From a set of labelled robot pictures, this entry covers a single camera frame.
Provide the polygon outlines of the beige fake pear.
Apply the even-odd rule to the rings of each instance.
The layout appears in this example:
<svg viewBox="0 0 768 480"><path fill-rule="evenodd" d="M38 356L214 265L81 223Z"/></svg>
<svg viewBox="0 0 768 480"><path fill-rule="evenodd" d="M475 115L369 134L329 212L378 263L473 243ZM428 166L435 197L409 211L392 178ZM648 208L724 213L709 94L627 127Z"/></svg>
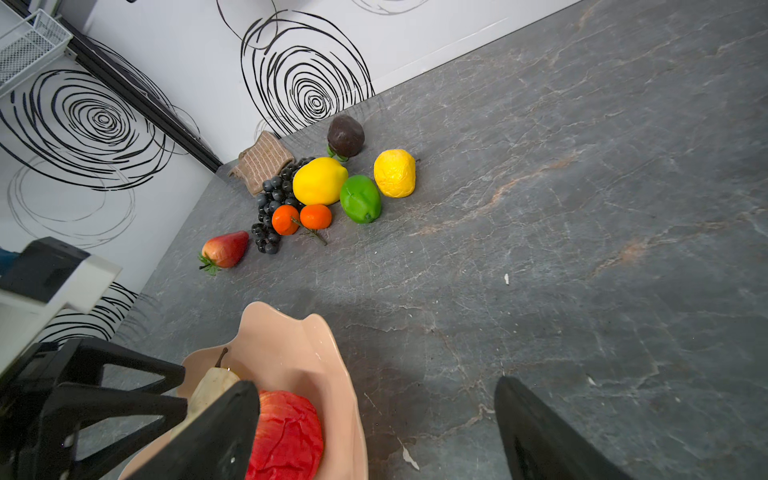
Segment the beige fake pear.
<svg viewBox="0 0 768 480"><path fill-rule="evenodd" d="M182 431L189 427L208 407L213 405L241 378L229 368L221 366L222 360L229 352L225 347L219 355L215 365L210 368L198 383L190 400L188 401L186 418L170 431L170 439L176 438Z"/></svg>

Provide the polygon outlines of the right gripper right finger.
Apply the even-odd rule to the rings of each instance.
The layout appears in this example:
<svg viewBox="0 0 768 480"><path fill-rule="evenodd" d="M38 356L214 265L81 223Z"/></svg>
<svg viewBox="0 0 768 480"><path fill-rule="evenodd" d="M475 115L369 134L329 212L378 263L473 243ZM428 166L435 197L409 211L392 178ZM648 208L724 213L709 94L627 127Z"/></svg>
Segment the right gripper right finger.
<svg viewBox="0 0 768 480"><path fill-rule="evenodd" d="M502 376L494 410L514 479L628 479L519 379Z"/></svg>

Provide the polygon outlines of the pink wavy fruit bowl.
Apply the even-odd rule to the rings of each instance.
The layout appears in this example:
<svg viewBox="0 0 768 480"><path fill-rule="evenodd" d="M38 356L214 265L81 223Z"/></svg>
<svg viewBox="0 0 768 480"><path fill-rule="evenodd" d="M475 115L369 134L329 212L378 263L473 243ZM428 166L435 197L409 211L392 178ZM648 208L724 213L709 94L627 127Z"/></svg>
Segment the pink wavy fruit bowl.
<svg viewBox="0 0 768 480"><path fill-rule="evenodd" d="M316 408L325 450L318 479L369 477L365 432L352 379L334 335L318 314L294 319L249 304L222 365L261 390L291 391Z"/></svg>

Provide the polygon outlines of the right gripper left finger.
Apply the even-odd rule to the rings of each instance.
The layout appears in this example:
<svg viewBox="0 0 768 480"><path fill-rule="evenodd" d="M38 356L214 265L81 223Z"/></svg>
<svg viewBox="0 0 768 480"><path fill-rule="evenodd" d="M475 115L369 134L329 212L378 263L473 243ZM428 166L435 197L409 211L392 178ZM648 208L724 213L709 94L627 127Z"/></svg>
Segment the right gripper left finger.
<svg viewBox="0 0 768 480"><path fill-rule="evenodd" d="M240 381L128 477L243 479L259 414L257 387Z"/></svg>

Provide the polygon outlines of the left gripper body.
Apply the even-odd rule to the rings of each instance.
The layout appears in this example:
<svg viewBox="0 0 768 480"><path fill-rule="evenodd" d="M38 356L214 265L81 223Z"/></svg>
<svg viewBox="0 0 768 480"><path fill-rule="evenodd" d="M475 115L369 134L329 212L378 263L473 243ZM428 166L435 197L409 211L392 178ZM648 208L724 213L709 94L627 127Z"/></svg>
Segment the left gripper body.
<svg viewBox="0 0 768 480"><path fill-rule="evenodd" d="M1 372L62 310L88 313L122 268L54 237L1 251Z"/></svg>

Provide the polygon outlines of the red fake apple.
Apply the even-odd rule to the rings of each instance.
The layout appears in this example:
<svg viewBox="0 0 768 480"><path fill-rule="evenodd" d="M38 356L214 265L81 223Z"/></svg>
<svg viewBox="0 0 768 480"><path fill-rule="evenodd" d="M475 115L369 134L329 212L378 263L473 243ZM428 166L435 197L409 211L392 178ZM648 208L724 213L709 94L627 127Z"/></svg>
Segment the red fake apple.
<svg viewBox="0 0 768 480"><path fill-rule="evenodd" d="M261 391L260 415L245 478L313 479L324 454L317 410L288 391Z"/></svg>

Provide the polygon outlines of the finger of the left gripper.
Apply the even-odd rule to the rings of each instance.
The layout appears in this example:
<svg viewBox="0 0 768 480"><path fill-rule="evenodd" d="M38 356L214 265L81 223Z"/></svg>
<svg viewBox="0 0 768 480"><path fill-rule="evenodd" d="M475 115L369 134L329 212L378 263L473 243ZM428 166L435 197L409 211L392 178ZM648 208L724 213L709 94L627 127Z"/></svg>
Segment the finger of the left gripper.
<svg viewBox="0 0 768 480"><path fill-rule="evenodd" d="M35 391L53 393L64 390L107 391L102 386L106 366L123 367L159 376L152 383L133 389L135 393L165 393L180 386L185 368L137 353L96 338L78 338L55 344L42 344L41 372L35 374Z"/></svg>
<svg viewBox="0 0 768 480"><path fill-rule="evenodd" d="M29 415L19 479L100 479L179 424L183 398L63 383Z"/></svg>

